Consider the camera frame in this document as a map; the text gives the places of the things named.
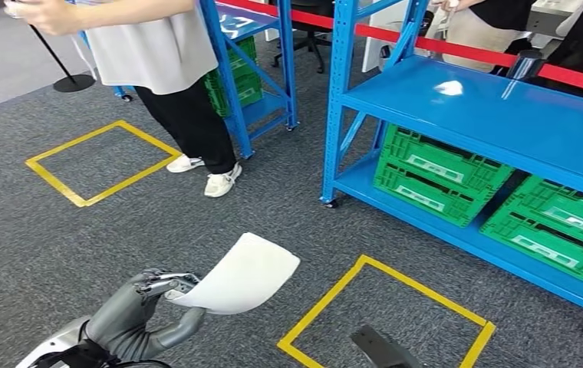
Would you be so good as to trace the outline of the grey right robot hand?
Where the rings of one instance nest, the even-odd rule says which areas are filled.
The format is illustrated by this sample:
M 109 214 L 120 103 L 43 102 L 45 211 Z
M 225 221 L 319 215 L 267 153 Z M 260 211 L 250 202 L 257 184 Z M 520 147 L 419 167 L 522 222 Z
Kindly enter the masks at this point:
M 387 339 L 370 325 L 359 327 L 350 335 L 350 338 L 374 367 L 423 367 L 423 364 L 407 348 Z

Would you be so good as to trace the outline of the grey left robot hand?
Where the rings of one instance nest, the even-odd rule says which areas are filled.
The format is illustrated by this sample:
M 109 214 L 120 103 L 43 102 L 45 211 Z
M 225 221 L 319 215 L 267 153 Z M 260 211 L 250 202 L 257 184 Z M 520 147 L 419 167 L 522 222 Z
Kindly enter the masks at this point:
M 192 307 L 179 321 L 148 331 L 159 300 L 168 291 L 191 291 L 199 282 L 190 272 L 143 270 L 97 310 L 84 328 L 86 337 L 123 363 L 154 358 L 195 334 L 206 314 L 206 309 Z

